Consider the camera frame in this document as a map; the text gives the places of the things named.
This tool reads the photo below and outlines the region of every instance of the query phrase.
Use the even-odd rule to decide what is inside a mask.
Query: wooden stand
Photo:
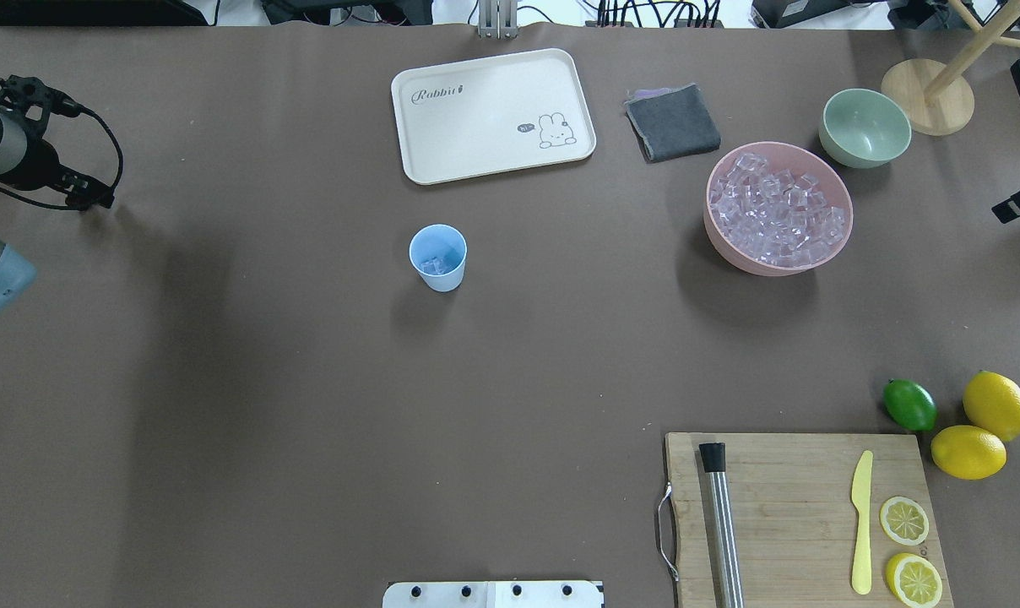
[[[1020,0],[1009,0],[948,65],[922,58],[901,61],[885,72],[881,92],[904,108],[912,129],[920,134],[955,134],[974,112],[972,87],[961,74],[994,42],[1012,40],[1001,36],[1018,18]]]

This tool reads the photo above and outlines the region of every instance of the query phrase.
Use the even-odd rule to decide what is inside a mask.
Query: wooden base
[[[950,84],[927,103],[923,91],[946,68],[934,59],[908,59],[891,66],[881,80],[881,93],[904,108],[912,129],[926,135],[950,135],[972,119],[976,99],[964,77]]]

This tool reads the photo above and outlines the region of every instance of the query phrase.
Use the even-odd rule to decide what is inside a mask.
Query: lemon
[[[941,601],[941,576],[934,564],[914,553],[899,553],[885,563],[885,584],[910,608],[931,608]]]
[[[930,440],[930,457],[954,477],[982,479],[1005,466],[1005,445],[991,432],[957,424]]]
[[[1020,435],[1020,388],[1000,373],[981,370],[964,390],[964,412],[972,424],[1012,442]]]
[[[878,515],[885,536],[904,546],[918,546],[930,535],[930,520],[926,517],[926,511],[910,498],[892,497],[881,505]]]

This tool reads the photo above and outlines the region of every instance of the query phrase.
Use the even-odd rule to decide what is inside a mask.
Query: black cable
[[[667,24],[667,22],[669,21],[669,19],[671,19],[671,16],[675,15],[675,20],[674,20],[672,27],[678,27],[679,26],[679,15],[683,14],[683,8],[685,8],[685,7],[691,7],[692,8],[692,10],[691,10],[691,16],[688,16],[688,18],[693,19],[696,12],[697,12],[697,14],[702,15],[702,10],[700,10],[700,8],[698,8],[697,5],[694,4],[694,2],[688,2],[686,0],[679,0],[679,2],[676,2],[675,5],[674,5],[674,7],[671,7],[671,10],[668,11],[668,16],[664,17],[664,24]]]
[[[532,7],[532,5],[522,4],[520,7],[517,7],[517,10],[518,11],[522,11],[522,10],[525,10],[525,8],[532,8],[533,11],[540,12],[544,16],[544,18],[548,19],[548,22],[554,22],[552,20],[552,17],[548,16],[547,12],[544,12],[544,11],[540,10],[540,8]]]
[[[108,139],[112,140],[112,147],[115,147],[115,157],[116,157],[115,179],[112,180],[112,185],[109,186],[109,191],[114,193],[116,186],[120,185],[120,178],[123,176],[123,150],[120,150],[120,142],[116,141],[115,135],[112,135],[112,130],[108,128],[108,124],[105,123],[105,120],[102,119],[101,116],[97,115],[96,111],[93,111],[88,107],[83,107],[82,114],[89,115],[90,118],[97,120],[97,123],[101,124],[101,129],[104,129],[105,135],[108,135]],[[104,195],[97,197],[96,199],[93,200],[93,203],[90,204],[97,203],[97,201],[101,200],[102,197],[104,197]]]
[[[38,201],[36,201],[36,200],[32,199],[32,198],[27,198],[27,197],[23,197],[23,196],[21,196],[21,195],[19,195],[17,193],[13,193],[11,190],[4,189],[3,186],[0,186],[0,193],[4,193],[5,195],[11,197],[12,199],[20,200],[23,203],[32,204],[32,205],[34,205],[34,207],[51,208],[51,210],[55,210],[55,211],[83,211],[83,210],[85,210],[83,207],[67,207],[67,205],[65,205],[65,204],[39,203]]]
[[[10,189],[4,189],[3,186],[0,186],[0,193],[9,196],[12,199],[21,201],[21,203],[32,204],[34,207],[50,208],[53,211],[86,211],[90,207],[93,207],[93,205],[100,203],[104,197],[111,196],[115,193],[115,188],[120,184],[120,178],[123,176],[123,150],[120,150],[120,142],[116,141],[115,135],[112,134],[112,130],[108,128],[108,124],[105,123],[105,120],[102,119],[100,115],[97,115],[97,112],[85,106],[81,106],[81,110],[82,114],[89,115],[94,120],[97,120],[98,124],[101,124],[101,129],[104,129],[105,134],[108,135],[108,139],[112,141],[112,146],[115,147],[115,178],[112,180],[112,185],[109,186],[108,192],[102,193],[97,198],[89,201],[89,203],[79,205],[40,203],[40,201],[23,197],[19,193],[12,192]]]
[[[660,8],[657,7],[656,2],[654,2],[653,0],[649,0],[649,5],[650,7],[653,7],[653,12],[656,12],[656,22],[660,23],[660,27],[664,27],[664,24],[667,24],[667,22],[660,19]]]
[[[642,27],[642,14],[641,12],[638,11],[636,0],[626,0],[625,2],[622,3],[622,19],[621,19],[622,27],[625,27],[626,24],[626,7],[628,7],[628,5],[629,7],[632,7],[634,10],[634,19],[638,21],[638,27]]]

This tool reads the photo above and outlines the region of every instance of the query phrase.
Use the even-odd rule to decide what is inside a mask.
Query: rabbit cartoon
[[[574,131],[566,122],[561,112],[541,116],[541,147],[565,146],[576,142]]]

